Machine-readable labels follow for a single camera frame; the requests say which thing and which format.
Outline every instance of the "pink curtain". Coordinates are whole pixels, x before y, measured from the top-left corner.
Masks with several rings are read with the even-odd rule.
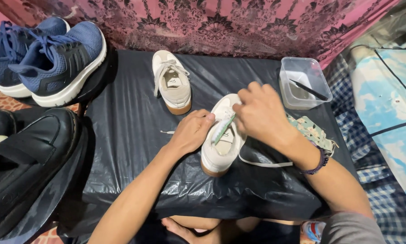
[[[118,48],[281,59],[325,67],[398,0],[0,0],[29,26],[90,20]]]

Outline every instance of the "blue running shoe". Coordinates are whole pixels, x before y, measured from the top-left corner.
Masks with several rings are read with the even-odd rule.
[[[43,20],[36,28],[29,29],[2,21],[0,25],[0,91],[11,97],[31,96],[17,74],[8,68],[19,64],[36,36],[64,35],[70,30],[69,24],[59,17]]]
[[[102,31],[84,21],[64,36],[38,36],[20,64],[9,65],[42,107],[70,102],[103,62],[107,44]]]

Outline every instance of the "white sneaker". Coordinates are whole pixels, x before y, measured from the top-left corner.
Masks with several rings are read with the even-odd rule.
[[[165,50],[157,51],[152,59],[153,74],[155,75],[155,92],[158,91],[174,115],[180,115],[191,109],[191,86],[188,75],[179,60]]]
[[[232,106],[235,103],[241,104],[238,94],[228,94],[221,98],[211,111],[211,113],[215,114],[215,122],[209,130],[201,152],[202,169],[207,175],[219,177],[225,174],[245,143],[246,136],[237,130],[234,121],[225,131],[217,145],[211,142],[219,122],[231,118],[233,115]]]

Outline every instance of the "beaded bracelet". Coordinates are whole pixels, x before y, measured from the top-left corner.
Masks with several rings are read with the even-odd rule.
[[[320,151],[320,161],[319,164],[317,165],[317,167],[315,169],[310,169],[310,170],[300,170],[301,174],[307,174],[307,175],[314,175],[316,174],[319,169],[321,169],[322,167],[324,167],[327,163],[328,163],[328,156],[325,154],[325,151],[316,145],[316,147],[319,149]]]

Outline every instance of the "black shoe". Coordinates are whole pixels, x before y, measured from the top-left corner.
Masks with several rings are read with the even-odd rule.
[[[12,112],[0,109],[0,136],[10,136],[16,133],[16,119]]]
[[[0,142],[0,237],[22,219],[65,164],[80,133],[74,112],[53,108]]]

